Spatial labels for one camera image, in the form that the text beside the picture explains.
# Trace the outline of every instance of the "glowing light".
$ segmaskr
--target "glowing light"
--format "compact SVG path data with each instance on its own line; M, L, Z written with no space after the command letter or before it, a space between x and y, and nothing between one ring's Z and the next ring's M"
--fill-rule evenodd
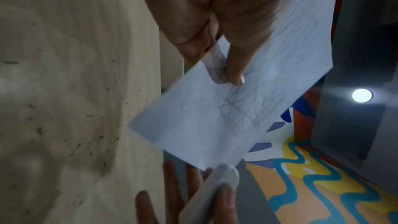
M352 98L355 102L368 102L372 99L372 97L372 92L366 88L360 88L352 92Z

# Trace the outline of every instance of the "gray floor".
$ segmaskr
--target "gray floor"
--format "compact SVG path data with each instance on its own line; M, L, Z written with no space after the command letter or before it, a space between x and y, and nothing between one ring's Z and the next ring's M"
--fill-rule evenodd
M164 160L173 161L180 182L182 197L187 201L184 162L167 152L164 152ZM236 195L236 208L240 223L280 224L253 175L246 169L245 162L242 160L236 168L240 175Z

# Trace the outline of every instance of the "purple painted shape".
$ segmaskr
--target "purple painted shape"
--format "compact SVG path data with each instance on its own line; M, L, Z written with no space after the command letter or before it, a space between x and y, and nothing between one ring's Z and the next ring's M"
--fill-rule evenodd
M255 144L249 150L249 152L262 151L262 150L265 150L265 149L269 149L271 147L272 147L272 143L258 143L258 144Z
M267 132L282 128L285 125L285 122L275 122L271 127L267 130Z
M256 165L256 166L262 166L265 168L269 169L274 169L274 164L273 164L274 159L267 159L267 160L259 160L259 161L248 161L246 163Z

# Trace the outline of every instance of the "sheet of paper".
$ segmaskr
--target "sheet of paper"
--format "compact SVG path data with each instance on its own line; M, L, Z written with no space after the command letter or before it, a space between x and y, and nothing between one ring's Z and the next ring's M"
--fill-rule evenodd
M215 83L199 62L129 128L201 170L238 164L276 118L332 68L334 3L293 0L280 27L248 66L242 87ZM218 46L228 54L225 38Z

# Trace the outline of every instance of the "fingernail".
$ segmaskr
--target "fingernail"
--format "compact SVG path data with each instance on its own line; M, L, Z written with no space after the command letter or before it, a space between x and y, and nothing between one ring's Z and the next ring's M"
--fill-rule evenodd
M222 196L224 197L225 207L226 208L235 208L235 190L231 187L223 187Z
M245 83L245 77L243 76L243 74L240 75L240 85Z

